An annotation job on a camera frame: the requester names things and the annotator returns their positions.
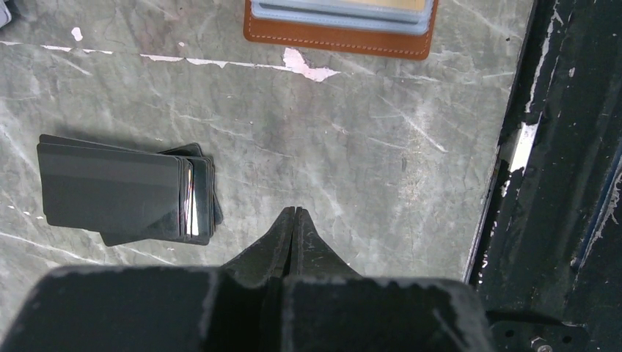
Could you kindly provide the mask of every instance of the white stitching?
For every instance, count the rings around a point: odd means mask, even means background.
[[[253,38],[272,39],[272,40],[285,40],[285,41],[288,41],[288,42],[305,43],[305,44],[334,45],[334,46],[340,46],[340,47],[343,47],[343,48],[356,48],[356,49],[362,49],[362,50],[383,51],[383,52],[387,52],[387,53],[397,53],[397,54],[407,54],[407,55],[422,54],[423,52],[425,52],[425,50],[428,48],[428,45],[430,44],[430,32],[431,32],[430,30],[428,30],[428,33],[425,35],[425,43],[423,45],[424,49],[421,50],[421,51],[396,50],[396,49],[377,48],[377,47],[360,46],[360,45],[352,45],[352,44],[318,42],[317,40],[311,41],[311,40],[302,40],[302,39],[296,39],[296,38],[272,37],[272,36],[269,36],[269,35],[254,35],[252,33],[252,30],[251,30],[252,19],[253,19],[253,16],[252,16],[252,14],[249,13],[249,34]]]

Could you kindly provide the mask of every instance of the marble surface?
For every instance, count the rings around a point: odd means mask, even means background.
[[[219,265],[288,205],[361,274],[462,278],[531,3],[441,1],[424,62],[248,43],[243,4],[13,0],[0,30],[0,334],[50,268]],[[199,142],[224,223],[207,247],[107,248],[50,227],[41,133],[149,151]]]

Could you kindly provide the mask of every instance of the chipped paint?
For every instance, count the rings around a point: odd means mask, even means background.
[[[553,23],[555,22],[555,20],[559,19],[559,22],[563,24],[560,15],[557,13],[558,4],[559,2],[556,1],[555,5],[553,6],[553,16],[551,17],[551,21],[549,22],[549,27],[546,29],[546,37],[544,38],[544,43],[542,44],[540,61],[538,62],[538,66],[536,66],[535,68],[535,74],[533,75],[533,82],[531,83],[531,88],[529,91],[529,101],[527,101],[527,104],[525,104],[525,112],[528,114],[531,113],[531,105],[533,104],[533,100],[535,98],[535,86],[538,83],[538,78],[540,77],[540,72],[542,71],[542,66],[544,65],[546,55],[549,53],[551,34],[553,34]]]
[[[501,197],[505,198],[505,195],[508,194],[508,187],[510,187],[509,179],[501,185]]]
[[[615,178],[611,185],[611,197],[609,200],[609,204],[604,209],[604,216],[602,218],[602,222],[599,225],[597,231],[594,232],[594,235],[590,239],[590,243],[588,243],[588,248],[585,250],[585,256],[583,257],[583,261],[581,262],[581,266],[579,268],[583,268],[585,262],[587,262],[587,258],[590,256],[590,252],[592,252],[592,246],[595,242],[602,238],[602,230],[604,229],[605,224],[611,219],[616,225],[618,224],[618,220],[613,216],[613,212],[618,207],[618,202],[620,201],[620,189],[618,184],[622,182],[622,170],[618,170],[618,176]]]
[[[535,134],[538,132],[539,125],[540,123],[534,125],[528,125],[525,122],[522,123],[519,138],[514,147],[514,153],[512,154],[512,161],[510,162],[510,172],[515,172],[522,168],[524,174],[524,169],[527,167],[529,155],[531,154],[533,141],[535,140]]]
[[[18,42],[4,42],[0,41],[1,44],[5,45],[25,45],[24,43]],[[89,53],[103,53],[103,54],[114,54],[113,51],[107,50],[98,50],[98,49],[82,49],[82,48],[69,48],[64,46],[54,46],[54,45],[39,45],[41,48],[54,50],[54,51],[64,51],[69,52],[72,50],[81,50],[87,54]],[[264,65],[264,64],[253,64],[251,62],[234,62],[234,61],[222,61],[222,60],[210,60],[210,59],[196,59],[189,57],[181,57],[181,56],[165,56],[165,55],[152,55],[152,54],[139,54],[142,57],[146,57],[151,59],[154,62],[180,62],[186,60],[187,62],[193,65],[216,65],[220,68],[224,68],[227,65],[240,66],[240,67],[249,67],[249,68],[269,68],[273,70],[287,71],[292,73],[298,73],[303,75],[305,78],[310,79],[314,82],[323,82],[328,77],[332,77],[341,73],[340,71],[334,71],[327,67],[320,68],[311,68],[304,61],[302,54],[299,51],[292,48],[286,48],[283,54],[283,62],[285,66],[278,65]]]
[[[73,35],[73,39],[75,39],[76,42],[79,42],[84,38],[82,37],[82,30],[80,29],[80,27],[73,27],[73,29],[71,30],[71,35]]]

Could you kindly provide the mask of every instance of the black card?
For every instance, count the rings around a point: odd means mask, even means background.
[[[144,154],[137,150],[45,134],[40,136],[40,142]],[[213,191],[213,159],[202,157],[200,146],[196,143],[166,150],[161,154],[184,156],[183,164],[187,164],[181,167],[182,172],[180,173],[180,212],[179,214],[171,212],[163,218],[163,223],[170,224],[171,220],[178,216],[179,229],[175,231],[170,225],[165,227],[161,223],[155,223],[131,234],[102,232],[101,237],[107,246],[148,238],[207,245],[215,230],[214,222],[222,222],[222,210]]]
[[[131,233],[180,210],[178,158],[57,144],[37,152],[51,225]]]
[[[101,144],[101,143],[95,143],[95,142],[87,142],[87,141],[82,141],[80,139],[69,139],[69,138],[64,138],[64,137],[51,136],[49,134],[42,134],[42,135],[40,135],[39,136],[39,142],[40,143],[46,143],[46,144],[70,145],[70,146],[74,146],[74,147],[95,148],[95,149],[102,149],[102,150],[125,150],[125,151],[128,151],[128,152],[134,152],[134,153],[144,153],[144,152],[139,151],[139,150],[131,150],[131,149],[127,149],[127,148],[113,147],[113,146],[107,145],[107,144]],[[184,145],[182,147],[177,147],[177,148],[174,148],[174,149],[165,150],[163,152],[159,152],[158,154],[176,155],[176,156],[185,156],[185,157],[193,156],[195,158],[206,158],[206,159],[208,159],[209,163],[211,164],[210,167],[212,169],[214,169],[213,158],[211,156],[209,156],[209,155],[208,156],[203,156],[203,151],[201,150],[201,146],[199,146],[197,143],[191,143],[191,144]],[[213,187],[212,187],[212,194],[213,194],[213,222],[216,225],[220,225],[220,224],[222,224],[222,221],[224,220],[224,217],[223,217],[223,213],[222,213],[222,208],[220,206],[220,202],[218,201],[218,196],[216,195],[216,178],[213,178],[212,185],[213,185]]]

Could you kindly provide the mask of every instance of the black metal frame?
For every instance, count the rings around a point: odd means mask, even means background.
[[[622,351],[622,237],[612,220],[622,1],[539,1],[531,18],[469,282],[493,320],[584,326],[590,351]]]

